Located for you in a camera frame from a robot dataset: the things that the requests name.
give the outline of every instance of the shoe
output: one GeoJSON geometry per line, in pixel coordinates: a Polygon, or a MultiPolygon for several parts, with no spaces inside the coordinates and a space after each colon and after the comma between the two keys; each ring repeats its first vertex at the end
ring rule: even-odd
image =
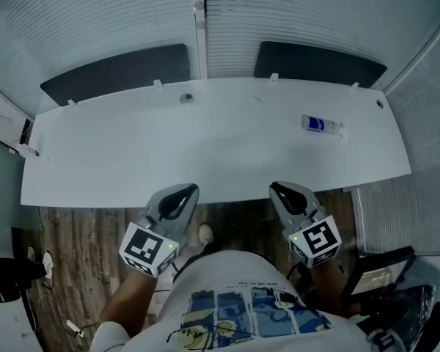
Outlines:
{"type": "Polygon", "coordinates": [[[34,251],[32,246],[28,246],[28,260],[36,263],[36,252],[34,251]]]}
{"type": "Polygon", "coordinates": [[[51,253],[49,252],[44,253],[43,265],[45,270],[45,277],[47,279],[52,279],[52,268],[54,266],[54,262],[52,260],[51,253]]]}
{"type": "Polygon", "coordinates": [[[202,245],[202,248],[205,248],[208,243],[212,243],[213,240],[212,228],[208,224],[204,223],[199,228],[199,241],[202,245]]]}

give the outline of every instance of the person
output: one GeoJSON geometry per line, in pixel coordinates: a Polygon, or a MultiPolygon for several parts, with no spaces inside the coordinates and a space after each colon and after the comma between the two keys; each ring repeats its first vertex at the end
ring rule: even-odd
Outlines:
{"type": "Polygon", "coordinates": [[[219,251],[212,229],[199,229],[204,251],[175,277],[158,322],[143,330],[157,280],[131,269],[100,315],[91,352],[370,351],[364,332],[345,319],[346,279],[334,260],[311,270],[320,310],[263,257],[219,251]]]}
{"type": "Polygon", "coordinates": [[[26,259],[0,258],[0,303],[18,300],[21,291],[32,286],[32,280],[52,278],[53,260],[46,252],[41,263],[36,263],[36,254],[28,248],[26,259]]]}

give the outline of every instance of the window blind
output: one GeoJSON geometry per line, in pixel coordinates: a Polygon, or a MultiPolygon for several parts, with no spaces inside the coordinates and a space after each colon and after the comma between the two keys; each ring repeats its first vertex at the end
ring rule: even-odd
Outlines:
{"type": "Polygon", "coordinates": [[[194,0],[0,0],[0,89],[35,115],[48,98],[42,82],[177,43],[187,45],[191,77],[199,78],[194,0]]]}
{"type": "Polygon", "coordinates": [[[380,62],[384,88],[440,25],[440,0],[207,0],[210,78],[253,76],[262,41],[380,62]]]}

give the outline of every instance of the wooden floor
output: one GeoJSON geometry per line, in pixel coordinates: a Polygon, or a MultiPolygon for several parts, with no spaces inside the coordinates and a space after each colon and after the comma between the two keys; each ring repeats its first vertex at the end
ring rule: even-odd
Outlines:
{"type": "MultiPolygon", "coordinates": [[[[355,263],[355,227],[350,193],[323,192],[318,198],[340,229],[344,249],[339,260],[348,273],[355,263]]],[[[14,230],[16,257],[25,257],[33,246],[37,258],[49,251],[54,259],[54,278],[33,284],[28,296],[40,324],[38,337],[44,351],[88,351],[97,326],[85,329],[85,337],[69,335],[61,313],[80,327],[98,321],[100,311],[125,278],[129,267],[118,249],[130,221],[140,209],[41,208],[43,229],[14,230]]],[[[265,254],[284,274],[296,262],[282,240],[282,227],[269,200],[199,205],[189,225],[188,246],[175,263],[200,253],[197,229],[209,223],[224,246],[265,254]]],[[[175,270],[170,267],[158,280],[157,289],[169,289],[175,270]]],[[[292,281],[299,281],[294,274],[292,281]]],[[[156,293],[146,326],[153,324],[169,292],[156,293]]]]}

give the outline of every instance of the white table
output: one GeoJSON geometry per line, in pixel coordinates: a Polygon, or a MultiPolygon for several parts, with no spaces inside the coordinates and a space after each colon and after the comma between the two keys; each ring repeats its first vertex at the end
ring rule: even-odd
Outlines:
{"type": "Polygon", "coordinates": [[[190,182],[199,202],[241,201],[268,197],[275,180],[322,191],[411,172],[382,92],[312,81],[218,78],[105,95],[38,115],[30,145],[42,158],[26,160],[24,205],[141,207],[190,182]],[[180,103],[187,92],[193,101],[180,103]],[[343,122],[347,139],[305,131],[302,114],[343,122]]]}

